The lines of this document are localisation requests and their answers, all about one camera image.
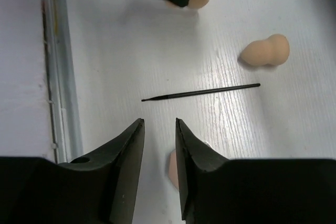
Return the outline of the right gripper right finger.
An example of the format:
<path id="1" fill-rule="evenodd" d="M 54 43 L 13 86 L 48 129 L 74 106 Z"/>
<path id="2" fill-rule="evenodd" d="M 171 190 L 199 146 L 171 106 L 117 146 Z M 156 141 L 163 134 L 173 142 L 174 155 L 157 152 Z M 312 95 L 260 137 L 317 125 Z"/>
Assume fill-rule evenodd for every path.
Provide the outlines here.
<path id="1" fill-rule="evenodd" d="M 176 120 L 186 223 L 335 223 L 335 160 L 227 159 Z"/>

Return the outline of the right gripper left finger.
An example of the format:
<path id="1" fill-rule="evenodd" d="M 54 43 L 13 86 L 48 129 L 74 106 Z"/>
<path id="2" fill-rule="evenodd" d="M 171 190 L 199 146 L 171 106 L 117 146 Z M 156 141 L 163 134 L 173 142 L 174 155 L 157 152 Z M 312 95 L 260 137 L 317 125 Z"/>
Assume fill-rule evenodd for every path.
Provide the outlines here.
<path id="1" fill-rule="evenodd" d="M 143 119 L 69 163 L 1 158 L 1 223 L 131 223 L 145 137 Z"/>

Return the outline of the middle thin black brush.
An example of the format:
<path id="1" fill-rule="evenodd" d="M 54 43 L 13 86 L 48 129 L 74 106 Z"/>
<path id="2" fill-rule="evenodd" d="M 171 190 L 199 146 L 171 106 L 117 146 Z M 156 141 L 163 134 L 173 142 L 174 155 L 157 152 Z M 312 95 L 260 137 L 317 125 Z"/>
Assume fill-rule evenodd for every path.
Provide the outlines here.
<path id="1" fill-rule="evenodd" d="M 216 88 L 216 89 L 189 91 L 189 92 L 182 92 L 182 93 L 160 95 L 160 96 L 157 96 L 157 97 L 142 99 L 141 101 L 145 102 L 145 101 L 160 101 L 160 100 L 168 100 L 168 99 L 177 99 L 177 98 L 192 97 L 192 96 L 211 94 L 211 93 L 220 93 L 220 92 L 226 92 L 226 91 L 234 91 L 234 90 L 256 88 L 256 87 L 259 87 L 259 86 L 261 86 L 260 83 L 253 83 L 253 84 L 245 84 L 245 85 L 240 85 L 240 86 L 232 86 L 232 87 L 224 87 L 224 88 Z"/>

